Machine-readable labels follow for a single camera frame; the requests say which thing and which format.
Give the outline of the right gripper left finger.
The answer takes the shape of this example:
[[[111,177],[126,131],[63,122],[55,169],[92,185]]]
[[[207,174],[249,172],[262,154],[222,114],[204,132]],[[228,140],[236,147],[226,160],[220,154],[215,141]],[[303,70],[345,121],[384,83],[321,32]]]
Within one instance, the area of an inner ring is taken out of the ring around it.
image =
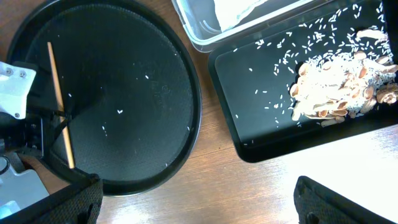
[[[96,174],[1,219],[3,224],[95,224],[103,200],[103,180]]]

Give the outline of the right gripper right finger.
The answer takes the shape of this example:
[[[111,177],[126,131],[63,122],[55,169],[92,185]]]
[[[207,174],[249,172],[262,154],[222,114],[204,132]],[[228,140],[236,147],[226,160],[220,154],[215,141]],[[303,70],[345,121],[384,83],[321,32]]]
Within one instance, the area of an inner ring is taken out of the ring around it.
[[[389,222],[307,176],[297,180],[294,205],[300,224]]]

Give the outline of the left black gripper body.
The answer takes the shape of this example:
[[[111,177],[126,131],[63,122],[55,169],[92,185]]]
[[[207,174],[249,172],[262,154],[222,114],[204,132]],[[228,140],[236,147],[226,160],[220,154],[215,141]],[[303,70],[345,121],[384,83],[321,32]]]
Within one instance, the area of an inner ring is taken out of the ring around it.
[[[16,62],[13,66],[38,70],[38,67],[25,62]],[[1,112],[1,155],[10,152],[27,154],[34,157],[44,157],[61,135],[63,126],[60,117],[65,116],[67,124],[72,120],[70,114],[41,108],[26,106],[25,119],[15,119]]]

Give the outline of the wooden chopstick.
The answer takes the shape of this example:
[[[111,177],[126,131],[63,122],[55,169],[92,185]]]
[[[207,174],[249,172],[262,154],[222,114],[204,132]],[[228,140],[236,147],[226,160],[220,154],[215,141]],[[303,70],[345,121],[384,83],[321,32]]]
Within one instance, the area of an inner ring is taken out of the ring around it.
[[[47,48],[49,52],[49,59],[50,59],[50,66],[51,66],[51,71],[52,71],[52,80],[53,80],[53,87],[55,90],[55,97],[57,101],[57,108],[59,111],[64,112],[64,104],[63,104],[63,98],[62,98],[62,91],[60,88],[60,82],[58,78],[58,72],[57,72],[57,66],[55,63],[55,57],[54,57],[54,52],[52,48],[52,43],[47,42]],[[72,151],[72,144],[70,141],[70,134],[68,130],[68,124],[67,124],[67,119],[65,116],[60,117],[60,122],[61,125],[63,126],[62,128],[62,136],[63,136],[63,142],[65,146],[65,152],[67,155],[67,161],[68,161],[68,166],[69,169],[74,169],[75,168],[75,161],[73,157],[73,151]]]

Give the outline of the food scraps and rice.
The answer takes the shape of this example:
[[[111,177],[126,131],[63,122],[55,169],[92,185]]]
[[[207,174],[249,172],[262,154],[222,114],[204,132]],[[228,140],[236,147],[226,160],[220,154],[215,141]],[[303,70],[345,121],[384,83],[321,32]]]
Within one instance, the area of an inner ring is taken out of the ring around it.
[[[395,79],[387,3],[363,1],[219,57],[218,73],[244,134],[331,123],[364,113]]]

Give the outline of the white napkin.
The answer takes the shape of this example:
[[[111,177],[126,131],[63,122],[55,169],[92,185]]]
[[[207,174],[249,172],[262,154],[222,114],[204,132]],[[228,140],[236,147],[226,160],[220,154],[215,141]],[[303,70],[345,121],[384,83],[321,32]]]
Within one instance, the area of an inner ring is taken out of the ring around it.
[[[232,29],[267,0],[214,0],[215,14],[222,32]]]

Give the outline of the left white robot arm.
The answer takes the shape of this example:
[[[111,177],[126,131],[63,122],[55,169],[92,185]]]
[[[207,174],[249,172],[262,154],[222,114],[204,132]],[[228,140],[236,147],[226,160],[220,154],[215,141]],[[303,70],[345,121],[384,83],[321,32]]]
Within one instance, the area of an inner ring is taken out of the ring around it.
[[[43,158],[71,120],[60,110],[28,106],[36,74],[37,68],[28,63],[1,63],[1,218],[49,196],[19,155]]]

